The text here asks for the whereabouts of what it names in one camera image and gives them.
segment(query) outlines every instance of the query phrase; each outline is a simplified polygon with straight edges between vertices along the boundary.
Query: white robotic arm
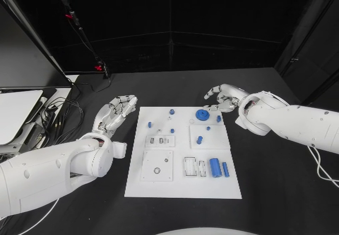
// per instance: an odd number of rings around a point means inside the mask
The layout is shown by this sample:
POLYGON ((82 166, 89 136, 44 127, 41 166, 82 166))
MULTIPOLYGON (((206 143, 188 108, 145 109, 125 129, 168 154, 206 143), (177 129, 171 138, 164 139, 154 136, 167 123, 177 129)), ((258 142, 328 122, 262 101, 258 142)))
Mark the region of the white robotic arm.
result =
POLYGON ((204 95, 219 92, 220 104, 209 110, 229 112, 237 106, 236 124, 263 136, 272 130, 282 138, 339 154, 339 113, 288 105, 273 94, 246 93, 230 85, 220 85, 204 95))
POLYGON ((41 207, 106 174, 112 158, 125 156, 126 144, 109 138, 135 102, 132 95, 116 97, 96 114, 92 133, 0 164, 0 217, 41 207))

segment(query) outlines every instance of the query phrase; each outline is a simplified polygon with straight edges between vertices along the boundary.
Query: robotic hand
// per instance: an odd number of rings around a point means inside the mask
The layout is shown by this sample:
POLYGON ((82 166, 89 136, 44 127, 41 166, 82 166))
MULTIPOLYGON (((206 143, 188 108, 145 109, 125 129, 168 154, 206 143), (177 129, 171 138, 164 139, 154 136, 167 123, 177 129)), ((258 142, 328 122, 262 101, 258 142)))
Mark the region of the robotic hand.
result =
POLYGON ((234 123, 253 134, 263 136, 272 130, 279 137, 339 154, 339 113, 288 105, 269 92, 249 94, 226 84, 213 87, 204 99, 213 93, 219 104, 204 108, 230 112, 237 107, 234 123))
POLYGON ((100 108, 92 132, 79 140, 33 150, 0 164, 0 217, 30 211, 102 177, 125 143, 110 142, 115 129, 135 110, 134 95, 100 108))

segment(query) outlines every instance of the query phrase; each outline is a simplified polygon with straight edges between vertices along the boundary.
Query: white base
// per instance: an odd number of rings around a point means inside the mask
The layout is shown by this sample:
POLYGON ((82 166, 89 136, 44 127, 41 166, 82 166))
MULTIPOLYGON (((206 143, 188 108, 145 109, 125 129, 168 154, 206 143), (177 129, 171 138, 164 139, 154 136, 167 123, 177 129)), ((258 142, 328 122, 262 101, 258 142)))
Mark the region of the white base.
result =
MULTIPOLYGON (((240 199, 233 160, 229 149, 191 149, 190 125, 220 125, 216 122, 219 111, 209 112, 209 119, 196 119, 196 110, 200 107, 141 107, 135 128, 135 139, 131 156, 131 165, 125 187, 125 197, 167 197, 167 198, 223 198, 240 199), (145 136, 174 135, 174 147, 144 147, 145 136), (144 150, 172 151, 172 181, 141 181, 141 166, 144 150), (183 158, 194 157, 196 161, 204 161, 206 177, 184 176, 183 158), (217 158, 219 163, 226 162, 229 178, 223 175, 213 178, 209 168, 209 159, 217 158)), ((226 129, 222 133, 224 146, 229 146, 226 129)))

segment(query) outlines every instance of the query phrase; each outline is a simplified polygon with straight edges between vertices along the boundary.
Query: circular hole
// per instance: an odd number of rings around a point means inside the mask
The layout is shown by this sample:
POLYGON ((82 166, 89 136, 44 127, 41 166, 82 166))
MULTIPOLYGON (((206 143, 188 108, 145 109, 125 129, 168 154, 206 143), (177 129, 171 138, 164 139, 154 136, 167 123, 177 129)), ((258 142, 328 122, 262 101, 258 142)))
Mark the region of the circular hole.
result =
POLYGON ((158 174, 159 173, 159 168, 154 169, 154 173, 158 174))

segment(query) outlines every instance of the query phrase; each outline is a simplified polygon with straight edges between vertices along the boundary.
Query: blue battery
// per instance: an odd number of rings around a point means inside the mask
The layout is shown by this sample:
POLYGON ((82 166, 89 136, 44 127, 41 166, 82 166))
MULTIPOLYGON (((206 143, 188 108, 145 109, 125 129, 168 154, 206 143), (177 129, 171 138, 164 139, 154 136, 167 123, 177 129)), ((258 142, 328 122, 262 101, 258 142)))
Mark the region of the blue battery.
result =
POLYGON ((229 177, 229 173, 227 173, 227 165, 226 165, 226 163, 222 163, 222 168, 223 168, 223 174, 224 174, 224 177, 229 177))
POLYGON ((209 159, 209 166, 210 166, 210 171, 211 171, 213 178, 220 177, 222 173, 220 173, 220 164, 219 164, 219 159, 217 158, 209 159))

